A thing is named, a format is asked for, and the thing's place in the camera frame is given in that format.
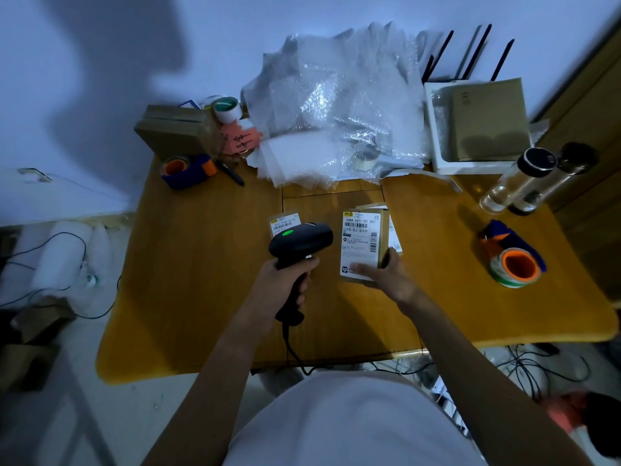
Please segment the person's right hand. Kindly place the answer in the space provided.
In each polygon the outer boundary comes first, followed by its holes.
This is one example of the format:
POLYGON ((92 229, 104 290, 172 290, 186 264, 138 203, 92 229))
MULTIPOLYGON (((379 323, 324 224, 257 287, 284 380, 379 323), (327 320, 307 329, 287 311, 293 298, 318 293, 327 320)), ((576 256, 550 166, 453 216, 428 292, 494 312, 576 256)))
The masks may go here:
POLYGON ((396 250, 388 248, 383 262, 385 265, 382 268, 389 272, 386 279, 381 283, 365 284, 383 291, 395 302, 401 313, 412 319, 420 307, 420 302, 425 298, 422 289, 412 279, 396 250))

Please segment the black router with antennas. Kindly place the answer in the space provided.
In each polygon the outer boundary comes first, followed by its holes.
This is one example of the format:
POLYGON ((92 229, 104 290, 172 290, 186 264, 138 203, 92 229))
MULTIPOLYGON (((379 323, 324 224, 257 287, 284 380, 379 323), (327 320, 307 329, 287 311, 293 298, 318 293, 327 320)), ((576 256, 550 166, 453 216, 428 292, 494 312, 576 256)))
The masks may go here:
POLYGON ((470 80, 481 56, 485 52, 492 29, 492 23, 489 23, 486 27, 483 25, 477 26, 456 72, 453 75, 447 74, 442 76, 435 75, 435 71, 453 40, 455 31, 450 30, 448 33, 440 33, 436 40, 432 40, 429 32, 423 31, 421 33, 422 38, 419 40, 422 44, 422 60, 424 61, 421 73, 422 84, 455 83, 470 80))

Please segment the white paper slip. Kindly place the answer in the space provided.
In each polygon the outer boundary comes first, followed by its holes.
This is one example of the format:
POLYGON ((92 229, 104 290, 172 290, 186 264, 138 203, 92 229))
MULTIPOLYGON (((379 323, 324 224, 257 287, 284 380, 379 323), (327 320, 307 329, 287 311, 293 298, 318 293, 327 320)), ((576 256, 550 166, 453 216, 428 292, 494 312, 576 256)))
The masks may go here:
MULTIPOLYGON (((370 204, 369 206, 367 206, 367 208, 382 209, 385 211, 389 210, 388 206, 385 203, 370 204)), ((399 255, 402 255, 402 245, 400 244, 398 233, 396 232, 390 211, 389 211, 389 247, 396 250, 399 255)))

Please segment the white foam rolls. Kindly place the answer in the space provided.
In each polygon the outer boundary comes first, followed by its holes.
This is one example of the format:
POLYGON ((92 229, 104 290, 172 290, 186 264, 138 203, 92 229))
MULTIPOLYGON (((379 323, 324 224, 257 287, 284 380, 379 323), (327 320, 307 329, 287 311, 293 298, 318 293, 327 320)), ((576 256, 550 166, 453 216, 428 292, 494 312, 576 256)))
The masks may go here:
POLYGON ((21 309, 44 297, 65 297, 79 319, 109 314, 120 283, 123 234, 102 222, 61 220, 24 227, 0 257, 0 309, 21 309))

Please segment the labelled cardboard parcel box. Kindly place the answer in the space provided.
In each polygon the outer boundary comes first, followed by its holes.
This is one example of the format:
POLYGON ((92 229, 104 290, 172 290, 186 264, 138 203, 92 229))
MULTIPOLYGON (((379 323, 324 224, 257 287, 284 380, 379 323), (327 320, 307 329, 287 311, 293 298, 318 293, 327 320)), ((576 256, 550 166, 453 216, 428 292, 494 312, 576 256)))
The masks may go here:
POLYGON ((353 264, 384 268, 389 248, 389 211, 384 207, 349 209, 342 213, 340 277, 353 283, 371 279, 353 271, 353 264))

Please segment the person's right forearm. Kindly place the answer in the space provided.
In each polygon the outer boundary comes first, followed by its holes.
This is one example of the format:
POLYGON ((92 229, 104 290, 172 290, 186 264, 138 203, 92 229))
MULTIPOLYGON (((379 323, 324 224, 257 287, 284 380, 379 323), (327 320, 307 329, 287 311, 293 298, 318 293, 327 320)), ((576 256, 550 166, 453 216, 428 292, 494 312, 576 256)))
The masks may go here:
POLYGON ((415 325, 489 466, 593 466, 552 419, 501 373, 425 293, 396 298, 415 325))

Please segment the clear tape roll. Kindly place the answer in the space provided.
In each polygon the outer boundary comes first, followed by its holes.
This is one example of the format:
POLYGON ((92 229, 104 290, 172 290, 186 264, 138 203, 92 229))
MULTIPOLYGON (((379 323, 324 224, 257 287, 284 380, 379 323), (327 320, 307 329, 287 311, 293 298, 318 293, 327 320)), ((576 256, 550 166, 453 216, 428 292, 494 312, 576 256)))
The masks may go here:
POLYGON ((358 172, 370 172, 377 165, 380 156, 377 150, 358 150, 351 157, 352 168, 358 172))

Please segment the blue tape dispenser brown tape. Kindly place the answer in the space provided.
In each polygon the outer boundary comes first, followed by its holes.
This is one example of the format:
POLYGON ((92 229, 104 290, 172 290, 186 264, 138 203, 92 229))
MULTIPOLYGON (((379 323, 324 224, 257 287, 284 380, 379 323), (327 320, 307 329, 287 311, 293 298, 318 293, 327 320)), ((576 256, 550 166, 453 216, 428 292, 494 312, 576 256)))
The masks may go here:
POLYGON ((160 166, 161 179, 177 191, 201 184, 216 174, 217 167, 206 154, 174 156, 160 166))

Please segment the black barcode scanner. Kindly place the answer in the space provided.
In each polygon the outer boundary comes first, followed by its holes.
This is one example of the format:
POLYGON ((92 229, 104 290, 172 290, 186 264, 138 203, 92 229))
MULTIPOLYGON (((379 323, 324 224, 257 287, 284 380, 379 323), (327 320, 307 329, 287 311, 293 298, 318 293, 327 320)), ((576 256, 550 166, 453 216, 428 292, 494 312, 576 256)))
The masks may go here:
MULTIPOLYGON (((276 234, 268 246, 269 253, 277 259, 276 268, 283 269, 297 264, 308 256, 329 247, 333 243, 333 231, 324 223, 303 223, 276 234)), ((299 286, 305 276, 300 275, 291 292, 276 314, 276 321, 283 327, 298 326, 304 320, 297 303, 299 286)))

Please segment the brown cardboard envelope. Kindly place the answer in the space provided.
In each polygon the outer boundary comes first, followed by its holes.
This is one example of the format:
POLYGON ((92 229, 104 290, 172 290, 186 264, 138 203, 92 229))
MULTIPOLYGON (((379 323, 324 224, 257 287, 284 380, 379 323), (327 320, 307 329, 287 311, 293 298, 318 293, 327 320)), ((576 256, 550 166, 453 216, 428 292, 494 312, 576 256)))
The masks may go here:
POLYGON ((458 162, 515 161, 532 146, 521 78, 458 85, 450 110, 458 162))

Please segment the pink paper note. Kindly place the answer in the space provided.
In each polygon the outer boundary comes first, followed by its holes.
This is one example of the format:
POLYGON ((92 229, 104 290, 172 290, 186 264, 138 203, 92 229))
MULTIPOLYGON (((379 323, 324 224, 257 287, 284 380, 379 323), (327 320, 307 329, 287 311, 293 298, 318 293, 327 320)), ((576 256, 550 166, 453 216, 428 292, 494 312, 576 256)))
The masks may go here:
POLYGON ((262 134, 254 126, 245 128, 238 121, 223 124, 220 128, 223 138, 221 154, 240 155, 260 145, 262 134))

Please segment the large brown cardboard box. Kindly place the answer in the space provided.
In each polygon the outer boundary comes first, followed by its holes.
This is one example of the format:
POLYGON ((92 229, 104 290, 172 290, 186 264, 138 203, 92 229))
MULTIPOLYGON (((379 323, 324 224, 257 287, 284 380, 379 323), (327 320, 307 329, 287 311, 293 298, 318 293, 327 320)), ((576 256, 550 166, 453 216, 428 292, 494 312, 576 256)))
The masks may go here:
POLYGON ((161 162, 178 156, 219 156, 224 146, 220 124, 205 109, 149 105, 134 131, 161 162))

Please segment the person's left forearm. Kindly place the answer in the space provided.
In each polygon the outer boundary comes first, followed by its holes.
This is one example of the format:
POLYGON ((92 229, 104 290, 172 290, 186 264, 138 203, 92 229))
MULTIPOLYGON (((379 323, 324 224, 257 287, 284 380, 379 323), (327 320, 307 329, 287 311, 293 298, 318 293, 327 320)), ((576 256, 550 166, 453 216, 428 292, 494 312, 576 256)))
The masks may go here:
POLYGON ((275 316, 242 307, 141 466, 221 466, 261 339, 275 316))

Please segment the wooden door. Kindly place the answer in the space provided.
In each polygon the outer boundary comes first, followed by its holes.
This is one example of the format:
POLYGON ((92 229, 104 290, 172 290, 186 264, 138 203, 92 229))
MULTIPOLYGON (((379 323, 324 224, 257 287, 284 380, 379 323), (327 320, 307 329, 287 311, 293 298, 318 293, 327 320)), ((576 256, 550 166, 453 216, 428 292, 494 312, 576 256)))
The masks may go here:
POLYGON ((538 119, 570 179, 547 199, 595 283, 621 310, 621 16, 538 119))

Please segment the black marker pen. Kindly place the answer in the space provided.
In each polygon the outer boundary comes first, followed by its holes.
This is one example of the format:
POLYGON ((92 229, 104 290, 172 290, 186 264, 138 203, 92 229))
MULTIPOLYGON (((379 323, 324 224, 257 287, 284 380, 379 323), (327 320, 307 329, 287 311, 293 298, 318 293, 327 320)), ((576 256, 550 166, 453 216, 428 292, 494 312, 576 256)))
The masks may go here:
POLYGON ((228 175, 238 186, 245 187, 245 180, 228 164, 221 159, 214 159, 215 165, 228 175))

